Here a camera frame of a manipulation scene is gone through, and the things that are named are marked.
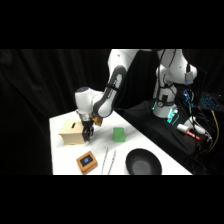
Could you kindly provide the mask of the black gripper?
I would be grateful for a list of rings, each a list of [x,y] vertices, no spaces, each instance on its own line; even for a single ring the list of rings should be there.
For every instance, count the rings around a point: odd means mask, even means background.
[[[84,131],[82,133],[84,141],[89,141],[90,137],[94,134],[93,120],[89,113],[81,114],[78,112],[78,115],[81,119]]]

